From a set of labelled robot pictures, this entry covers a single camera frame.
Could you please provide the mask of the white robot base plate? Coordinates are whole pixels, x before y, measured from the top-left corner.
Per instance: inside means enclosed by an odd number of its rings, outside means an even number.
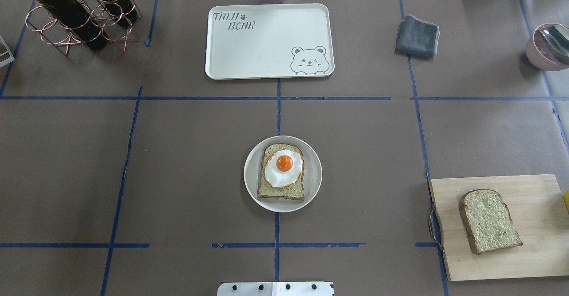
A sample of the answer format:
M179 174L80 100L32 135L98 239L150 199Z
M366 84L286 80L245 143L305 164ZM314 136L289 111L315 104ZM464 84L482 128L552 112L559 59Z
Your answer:
M332 282L226 282L220 284L218 296L333 296Z

